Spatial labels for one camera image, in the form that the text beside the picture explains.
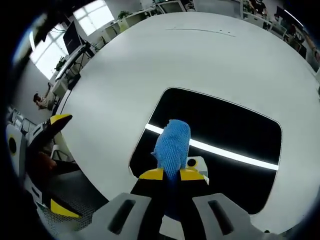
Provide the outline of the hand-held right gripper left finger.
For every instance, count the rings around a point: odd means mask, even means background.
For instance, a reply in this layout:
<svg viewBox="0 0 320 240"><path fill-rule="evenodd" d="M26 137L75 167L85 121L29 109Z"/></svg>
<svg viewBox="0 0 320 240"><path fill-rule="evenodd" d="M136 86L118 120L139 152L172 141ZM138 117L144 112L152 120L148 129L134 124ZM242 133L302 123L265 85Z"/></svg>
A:
<svg viewBox="0 0 320 240"><path fill-rule="evenodd" d="M94 240L157 240L166 208L166 174L148 170L93 216Z"/></svg>

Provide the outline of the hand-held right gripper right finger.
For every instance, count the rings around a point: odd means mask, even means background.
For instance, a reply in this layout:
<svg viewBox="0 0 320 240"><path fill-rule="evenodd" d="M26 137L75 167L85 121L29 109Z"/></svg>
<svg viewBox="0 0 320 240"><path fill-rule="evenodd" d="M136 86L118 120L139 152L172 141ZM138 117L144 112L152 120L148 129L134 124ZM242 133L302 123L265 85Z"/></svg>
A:
<svg viewBox="0 0 320 240"><path fill-rule="evenodd" d="M222 193L210 193L196 170L178 172L178 206L186 240L262 240L250 215Z"/></svg>

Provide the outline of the person's left hand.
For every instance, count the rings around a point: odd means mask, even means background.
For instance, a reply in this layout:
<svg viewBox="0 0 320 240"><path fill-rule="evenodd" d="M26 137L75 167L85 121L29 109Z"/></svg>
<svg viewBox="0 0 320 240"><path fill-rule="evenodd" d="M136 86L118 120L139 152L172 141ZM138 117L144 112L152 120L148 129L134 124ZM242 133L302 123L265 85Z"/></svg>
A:
<svg viewBox="0 0 320 240"><path fill-rule="evenodd" d="M57 166L57 163L44 152L38 153L38 161L44 168L48 170L52 170Z"/></svg>

